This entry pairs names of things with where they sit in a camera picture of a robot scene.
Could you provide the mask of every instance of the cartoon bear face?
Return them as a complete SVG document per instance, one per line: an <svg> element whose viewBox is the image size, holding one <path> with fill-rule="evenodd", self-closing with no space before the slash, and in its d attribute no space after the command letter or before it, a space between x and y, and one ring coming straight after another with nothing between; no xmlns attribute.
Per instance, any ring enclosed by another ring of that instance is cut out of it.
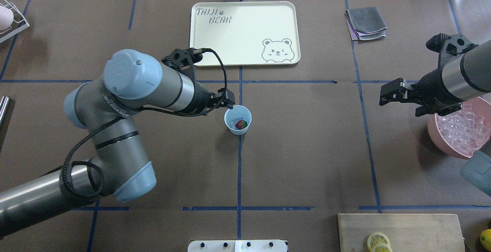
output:
<svg viewBox="0 0 491 252"><path fill-rule="evenodd" d="M265 39L263 41L263 59L266 60L266 63L291 63L295 57L291 45L292 41L288 38L282 41Z"/></svg>

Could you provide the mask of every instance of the wire rack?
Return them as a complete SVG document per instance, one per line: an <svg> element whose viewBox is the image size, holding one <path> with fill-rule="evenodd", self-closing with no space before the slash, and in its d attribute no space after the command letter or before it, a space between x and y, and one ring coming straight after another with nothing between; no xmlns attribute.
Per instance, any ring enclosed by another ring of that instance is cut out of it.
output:
<svg viewBox="0 0 491 252"><path fill-rule="evenodd" d="M22 12L20 12L13 3L7 0L0 0L0 5L6 7L7 9L11 9L14 13L14 22L6 30L0 32L0 43L2 43L17 33L29 28L30 25L24 15L22 15Z"/></svg>

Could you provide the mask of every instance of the wooden cutting board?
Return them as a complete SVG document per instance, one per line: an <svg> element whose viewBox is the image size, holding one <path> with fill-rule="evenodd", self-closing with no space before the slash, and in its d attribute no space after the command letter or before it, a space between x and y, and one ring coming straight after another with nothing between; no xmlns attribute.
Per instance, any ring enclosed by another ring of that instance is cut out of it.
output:
<svg viewBox="0 0 491 252"><path fill-rule="evenodd" d="M385 234L393 252L464 252L457 215L338 214L341 252L368 252L367 238Z"/></svg>

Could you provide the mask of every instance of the brown table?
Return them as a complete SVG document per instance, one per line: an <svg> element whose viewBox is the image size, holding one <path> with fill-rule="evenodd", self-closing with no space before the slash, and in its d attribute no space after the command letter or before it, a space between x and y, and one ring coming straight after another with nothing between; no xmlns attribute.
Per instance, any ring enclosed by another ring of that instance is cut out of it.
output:
<svg viewBox="0 0 491 252"><path fill-rule="evenodd" d="M193 4L239 0L10 1L31 27L0 46L0 94L14 100L2 128L0 190L61 165L87 134L65 118L63 100L114 52L160 59L185 49ZM300 62L227 69L254 117L246 135L228 132L223 109L194 119L144 112L135 121L156 172L151 192L54 217L7 236L0 250L186 251L191 240L242 238L336 251L338 213L377 212L456 213L476 250L491 200L460 177L463 160L433 145L428 116L378 100L385 82L436 68L437 54L425 48L434 34L491 39L490 0L287 1L297 10ZM350 41L345 9L364 6L379 7L385 39ZM199 68L197 78L220 81L221 70ZM94 153L88 144L75 158Z"/></svg>

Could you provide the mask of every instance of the yellow lemon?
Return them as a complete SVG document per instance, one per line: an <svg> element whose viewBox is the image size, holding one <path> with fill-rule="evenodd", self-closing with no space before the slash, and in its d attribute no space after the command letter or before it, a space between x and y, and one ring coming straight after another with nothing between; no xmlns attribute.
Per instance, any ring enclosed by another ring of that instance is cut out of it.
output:
<svg viewBox="0 0 491 252"><path fill-rule="evenodd" d="M390 248L390 241L386 235L384 235L380 232L375 232L375 233L371 234L370 236L368 236L367 247L368 247L369 251L372 251L374 249L374 247L376 247L379 244L385 244Z"/></svg>
<svg viewBox="0 0 491 252"><path fill-rule="evenodd" d="M479 240L486 250L491 251L491 229L484 230Z"/></svg>
<svg viewBox="0 0 491 252"><path fill-rule="evenodd" d="M375 245L370 252L392 252L392 249L385 243L379 243L378 245Z"/></svg>

